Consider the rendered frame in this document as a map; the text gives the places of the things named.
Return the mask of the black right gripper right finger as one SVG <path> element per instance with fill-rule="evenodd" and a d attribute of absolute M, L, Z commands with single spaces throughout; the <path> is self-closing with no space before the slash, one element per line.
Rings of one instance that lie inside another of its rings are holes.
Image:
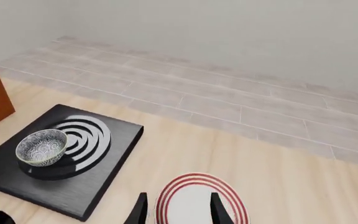
<path fill-rule="evenodd" d="M 211 218 L 213 224 L 234 224 L 218 193 L 211 194 Z"/>

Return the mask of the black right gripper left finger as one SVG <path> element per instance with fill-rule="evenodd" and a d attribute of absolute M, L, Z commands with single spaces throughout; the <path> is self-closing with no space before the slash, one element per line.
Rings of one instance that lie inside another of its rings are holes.
<path fill-rule="evenodd" d="M 148 199 L 147 193 L 141 192 L 131 210 L 131 213 L 125 220 L 124 224 L 145 224 L 147 219 Z"/>

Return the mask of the white plate with red rings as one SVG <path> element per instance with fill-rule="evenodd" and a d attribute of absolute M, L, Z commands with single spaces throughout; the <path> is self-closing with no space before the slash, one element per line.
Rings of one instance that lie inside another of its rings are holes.
<path fill-rule="evenodd" d="M 233 224 L 250 224 L 239 194 L 227 182 L 206 173 L 172 179 L 155 201 L 155 224 L 213 224 L 211 194 L 218 194 Z"/>

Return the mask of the flat black stove plate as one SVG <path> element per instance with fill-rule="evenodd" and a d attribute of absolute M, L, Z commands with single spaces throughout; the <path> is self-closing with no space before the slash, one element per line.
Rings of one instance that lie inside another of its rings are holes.
<path fill-rule="evenodd" d="M 44 129 L 65 132 L 65 155 L 52 166 L 16 158 L 26 136 Z M 0 145 L 0 192 L 86 221 L 144 132 L 143 126 L 57 104 Z"/>

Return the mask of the black patterned bowl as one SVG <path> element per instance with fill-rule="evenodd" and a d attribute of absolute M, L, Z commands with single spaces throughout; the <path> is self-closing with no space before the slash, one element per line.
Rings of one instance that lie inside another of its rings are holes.
<path fill-rule="evenodd" d="M 66 152 L 68 136 L 61 130 L 44 129 L 26 136 L 15 153 L 19 161 L 34 167 L 55 164 Z"/>

